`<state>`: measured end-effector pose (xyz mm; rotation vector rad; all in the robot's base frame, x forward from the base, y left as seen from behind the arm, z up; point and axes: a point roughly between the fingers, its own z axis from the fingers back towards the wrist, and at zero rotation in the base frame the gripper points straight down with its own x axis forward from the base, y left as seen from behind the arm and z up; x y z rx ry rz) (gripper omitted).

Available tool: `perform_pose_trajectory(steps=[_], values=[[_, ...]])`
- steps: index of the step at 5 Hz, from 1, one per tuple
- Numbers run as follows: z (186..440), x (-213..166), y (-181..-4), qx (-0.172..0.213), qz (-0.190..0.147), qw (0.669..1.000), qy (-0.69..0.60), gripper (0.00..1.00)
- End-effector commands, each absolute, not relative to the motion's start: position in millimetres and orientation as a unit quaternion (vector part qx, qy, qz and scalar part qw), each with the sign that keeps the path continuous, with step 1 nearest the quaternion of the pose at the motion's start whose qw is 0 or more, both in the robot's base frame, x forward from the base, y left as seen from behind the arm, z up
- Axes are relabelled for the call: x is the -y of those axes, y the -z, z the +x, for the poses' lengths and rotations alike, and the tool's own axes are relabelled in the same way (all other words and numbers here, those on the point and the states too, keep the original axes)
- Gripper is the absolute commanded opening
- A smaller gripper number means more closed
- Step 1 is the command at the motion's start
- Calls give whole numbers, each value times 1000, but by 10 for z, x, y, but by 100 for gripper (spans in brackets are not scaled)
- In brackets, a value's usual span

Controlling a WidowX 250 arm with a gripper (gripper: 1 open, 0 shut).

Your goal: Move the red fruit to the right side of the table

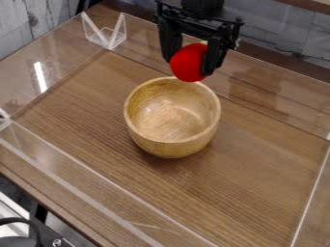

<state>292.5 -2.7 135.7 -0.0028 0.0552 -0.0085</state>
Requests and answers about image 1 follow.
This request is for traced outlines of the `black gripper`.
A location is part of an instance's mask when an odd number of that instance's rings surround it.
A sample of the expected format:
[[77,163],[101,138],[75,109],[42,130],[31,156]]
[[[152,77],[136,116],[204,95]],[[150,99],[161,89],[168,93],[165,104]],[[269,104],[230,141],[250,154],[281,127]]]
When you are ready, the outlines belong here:
[[156,0],[156,19],[165,60],[182,48],[186,33],[208,40],[202,56],[202,75],[210,76],[225,61],[229,50],[236,48],[236,40],[244,20],[225,12],[226,0]]

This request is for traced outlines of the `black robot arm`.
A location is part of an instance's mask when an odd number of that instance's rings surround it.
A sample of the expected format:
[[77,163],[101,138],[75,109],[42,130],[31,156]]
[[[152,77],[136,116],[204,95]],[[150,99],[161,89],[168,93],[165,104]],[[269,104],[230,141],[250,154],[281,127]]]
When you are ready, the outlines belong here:
[[197,82],[210,76],[238,48],[238,17],[222,17],[225,0],[156,0],[162,54],[177,78]]

